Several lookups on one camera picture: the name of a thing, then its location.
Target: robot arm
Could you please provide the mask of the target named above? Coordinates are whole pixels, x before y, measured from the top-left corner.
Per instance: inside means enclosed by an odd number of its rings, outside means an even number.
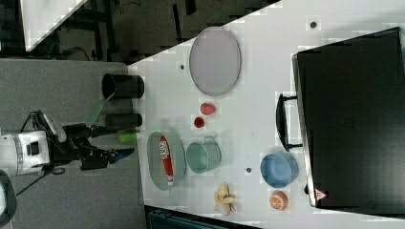
[[[28,121],[32,121],[33,132],[23,133]],[[24,122],[20,134],[0,136],[0,227],[6,225],[15,214],[16,196],[27,190],[49,173],[58,173],[55,166],[81,160],[81,170],[106,168],[129,156],[135,150],[101,150],[90,144],[87,138],[117,133],[117,129],[76,124],[57,126],[50,116],[40,111],[32,112]],[[45,171],[19,194],[15,194],[10,177]]]

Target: black cup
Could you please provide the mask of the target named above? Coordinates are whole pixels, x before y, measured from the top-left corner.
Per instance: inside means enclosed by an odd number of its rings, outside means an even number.
[[[142,116],[140,114],[107,114],[104,121],[108,128],[125,130],[142,125]]]
[[[104,98],[131,99],[141,98],[145,90],[143,79],[139,75],[105,74],[102,78],[102,94]]]

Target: gray carpet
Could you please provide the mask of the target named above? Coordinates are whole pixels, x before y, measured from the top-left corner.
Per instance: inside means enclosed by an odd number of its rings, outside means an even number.
[[[127,73],[122,63],[75,61],[0,61],[0,126],[16,133],[28,113],[41,109],[61,125],[86,122],[102,99],[100,81],[106,73]],[[129,113],[130,100],[111,101],[106,113]],[[137,148],[122,145],[117,135],[95,138],[102,149]],[[17,198],[14,229],[25,228],[145,228],[137,151],[107,169],[81,172],[79,162],[62,176],[49,175]],[[11,179],[17,193],[38,178]]]

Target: red label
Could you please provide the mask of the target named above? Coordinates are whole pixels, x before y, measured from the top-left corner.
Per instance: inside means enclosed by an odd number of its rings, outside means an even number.
[[[322,193],[321,191],[315,189],[315,196],[316,196],[316,201],[319,201],[325,197],[327,197],[326,194]]]

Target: red bottle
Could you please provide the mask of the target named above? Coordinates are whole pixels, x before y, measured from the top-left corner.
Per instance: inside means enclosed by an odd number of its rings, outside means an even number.
[[[160,138],[160,156],[167,174],[167,184],[171,187],[173,185],[172,158],[170,157],[169,143],[164,136]]]

